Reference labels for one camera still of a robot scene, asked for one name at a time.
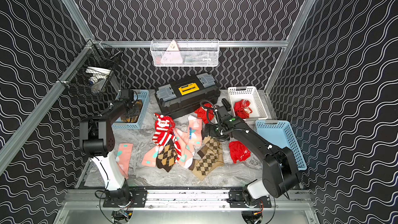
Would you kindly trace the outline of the red penguin sock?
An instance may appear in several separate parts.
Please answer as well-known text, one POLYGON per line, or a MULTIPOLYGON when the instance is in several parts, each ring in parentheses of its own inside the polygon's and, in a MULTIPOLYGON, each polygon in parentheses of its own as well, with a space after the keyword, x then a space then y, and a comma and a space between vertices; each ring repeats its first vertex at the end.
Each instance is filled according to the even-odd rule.
POLYGON ((240 100, 234 104, 234 113, 236 116, 247 119, 252 114, 252 109, 250 108, 249 100, 240 100))

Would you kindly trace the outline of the red santa striped sock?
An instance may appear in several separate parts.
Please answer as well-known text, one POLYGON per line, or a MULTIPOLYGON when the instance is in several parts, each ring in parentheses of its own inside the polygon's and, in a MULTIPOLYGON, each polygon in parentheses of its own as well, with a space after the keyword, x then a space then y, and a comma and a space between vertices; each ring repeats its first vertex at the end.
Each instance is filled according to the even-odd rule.
POLYGON ((154 124, 154 139, 157 139, 161 132, 174 134, 175 122, 170 116, 165 116, 157 113, 154 113, 154 115, 156 117, 156 121, 154 124))

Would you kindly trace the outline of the yellow brown plaid sock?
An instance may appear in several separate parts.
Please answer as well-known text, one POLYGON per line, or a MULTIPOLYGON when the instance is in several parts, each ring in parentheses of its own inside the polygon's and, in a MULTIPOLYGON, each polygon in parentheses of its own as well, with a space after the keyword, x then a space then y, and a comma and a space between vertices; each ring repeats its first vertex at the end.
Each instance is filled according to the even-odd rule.
POLYGON ((176 159, 177 159, 177 152, 174 143, 173 141, 169 141, 164 146, 163 150, 159 152, 155 164, 157 168, 163 169, 168 173, 176 163, 176 159))

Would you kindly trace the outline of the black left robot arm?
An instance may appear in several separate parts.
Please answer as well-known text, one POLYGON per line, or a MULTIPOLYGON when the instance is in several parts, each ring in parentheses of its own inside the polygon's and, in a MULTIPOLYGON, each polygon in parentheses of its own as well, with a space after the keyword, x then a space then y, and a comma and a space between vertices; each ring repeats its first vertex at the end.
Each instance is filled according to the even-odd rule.
POLYGON ((130 188, 114 155, 116 139, 112 125, 132 111, 137 100, 133 89, 122 89, 108 108, 79 124, 80 150, 93 160, 105 183, 105 207, 126 207, 132 202, 130 188))

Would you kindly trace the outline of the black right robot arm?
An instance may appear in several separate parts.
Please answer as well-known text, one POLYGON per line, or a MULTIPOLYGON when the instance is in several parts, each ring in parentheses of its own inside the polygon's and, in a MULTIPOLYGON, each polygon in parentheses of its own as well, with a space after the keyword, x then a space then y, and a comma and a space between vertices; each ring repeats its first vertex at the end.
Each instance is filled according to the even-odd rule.
POLYGON ((211 134, 217 138, 229 136, 236 139, 262 162, 262 177, 243 187, 245 204, 254 205, 265 196, 279 198, 301 182, 296 159, 290 148, 280 148, 267 141, 246 121, 230 115, 224 106, 211 104, 208 107, 205 105, 207 103, 209 102, 201 103, 201 108, 206 110, 206 118, 209 118, 209 112, 213 112, 216 120, 216 123, 209 122, 211 134))

